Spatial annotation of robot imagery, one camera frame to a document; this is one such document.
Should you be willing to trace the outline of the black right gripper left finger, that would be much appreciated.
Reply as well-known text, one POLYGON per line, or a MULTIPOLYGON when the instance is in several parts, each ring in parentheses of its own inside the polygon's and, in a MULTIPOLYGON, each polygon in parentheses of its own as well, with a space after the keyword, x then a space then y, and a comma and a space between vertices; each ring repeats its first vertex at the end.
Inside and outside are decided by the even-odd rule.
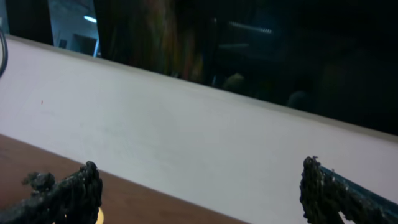
POLYGON ((102 204, 103 181, 94 162, 56 181, 51 173, 31 172, 22 185, 29 198, 1 210, 1 224, 95 224, 102 204))

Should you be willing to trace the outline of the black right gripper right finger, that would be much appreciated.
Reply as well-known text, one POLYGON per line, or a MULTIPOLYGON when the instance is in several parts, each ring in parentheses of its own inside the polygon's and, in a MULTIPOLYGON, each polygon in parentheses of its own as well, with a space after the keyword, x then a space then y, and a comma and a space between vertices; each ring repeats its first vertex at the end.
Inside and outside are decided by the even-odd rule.
POLYGON ((308 223, 397 224, 397 204, 323 167, 317 157, 303 162, 300 203, 308 223))

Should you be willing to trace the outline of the yellow plastic scoop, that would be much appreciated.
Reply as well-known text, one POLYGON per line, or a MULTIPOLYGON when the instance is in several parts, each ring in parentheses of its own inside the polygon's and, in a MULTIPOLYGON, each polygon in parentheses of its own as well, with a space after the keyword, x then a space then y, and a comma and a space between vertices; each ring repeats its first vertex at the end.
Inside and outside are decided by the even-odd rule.
POLYGON ((95 224, 103 224, 104 223, 104 214, 101 208, 98 209, 98 217, 95 224))

